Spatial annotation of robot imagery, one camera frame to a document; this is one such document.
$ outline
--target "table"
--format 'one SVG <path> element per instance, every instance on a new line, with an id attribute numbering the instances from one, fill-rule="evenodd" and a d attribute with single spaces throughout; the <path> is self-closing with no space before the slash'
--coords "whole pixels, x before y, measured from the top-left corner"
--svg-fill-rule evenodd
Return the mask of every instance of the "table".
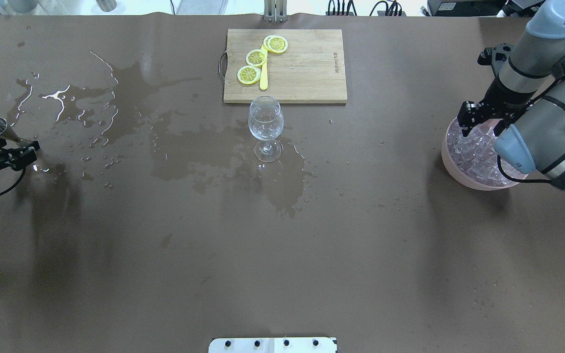
<path id="1" fill-rule="evenodd" d="M 0 352 L 565 352 L 565 195 L 469 190 L 439 156 L 480 50 L 524 25 L 1 16 L 0 116 L 42 150 L 0 197 Z M 228 28 L 270 26 L 343 29 L 348 103 L 284 105 L 261 165 L 217 63 Z"/>

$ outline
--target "yellow knife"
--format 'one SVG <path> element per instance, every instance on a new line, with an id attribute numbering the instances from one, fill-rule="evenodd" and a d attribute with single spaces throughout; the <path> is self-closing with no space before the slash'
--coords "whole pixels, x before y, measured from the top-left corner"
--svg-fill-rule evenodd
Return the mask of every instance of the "yellow knife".
<path id="1" fill-rule="evenodd" d="M 269 86 L 269 82 L 267 82 L 267 53 L 269 52 L 265 45 L 261 45 L 260 49 L 265 52 L 265 62 L 263 63 L 262 67 L 260 67 L 260 80 L 258 81 L 258 87 L 261 90 L 266 90 Z"/>

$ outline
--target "wine glass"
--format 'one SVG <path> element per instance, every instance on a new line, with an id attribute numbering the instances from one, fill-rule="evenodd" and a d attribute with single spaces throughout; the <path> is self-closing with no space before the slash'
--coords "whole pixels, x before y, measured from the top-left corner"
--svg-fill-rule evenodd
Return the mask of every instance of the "wine glass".
<path id="1" fill-rule="evenodd" d="M 254 147 L 256 158 L 273 162 L 280 157 L 283 146 L 276 141 L 283 131 L 284 119 L 281 105 L 270 96 L 260 96 L 250 103 L 247 125 L 252 135 L 260 141 Z"/>

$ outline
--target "blue cap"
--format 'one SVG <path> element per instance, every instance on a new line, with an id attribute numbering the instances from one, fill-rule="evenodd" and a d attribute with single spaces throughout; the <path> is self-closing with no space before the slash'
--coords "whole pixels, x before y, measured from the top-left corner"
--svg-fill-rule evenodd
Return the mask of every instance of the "blue cap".
<path id="1" fill-rule="evenodd" d="M 536 170 L 536 163 L 533 161 L 531 152 L 513 124 L 509 125 L 509 128 L 496 139 L 494 150 L 522 174 L 529 174 Z"/>
<path id="2" fill-rule="evenodd" d="M 565 38 L 565 0 L 545 1 L 527 23 L 527 32 L 540 38 Z"/>

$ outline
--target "cutting board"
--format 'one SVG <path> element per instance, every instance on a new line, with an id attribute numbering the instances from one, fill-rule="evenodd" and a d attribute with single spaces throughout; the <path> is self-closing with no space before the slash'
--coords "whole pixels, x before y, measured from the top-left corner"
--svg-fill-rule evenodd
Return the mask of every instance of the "cutting board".
<path id="1" fill-rule="evenodd" d="M 237 71 L 247 65 L 246 54 L 260 49 L 269 34 L 284 36 L 289 42 L 284 53 L 267 54 L 269 87 L 260 90 L 258 82 L 240 83 Z M 280 103 L 348 101 L 341 29 L 229 29 L 226 45 L 226 103 L 250 103 L 258 96 L 272 96 Z"/>

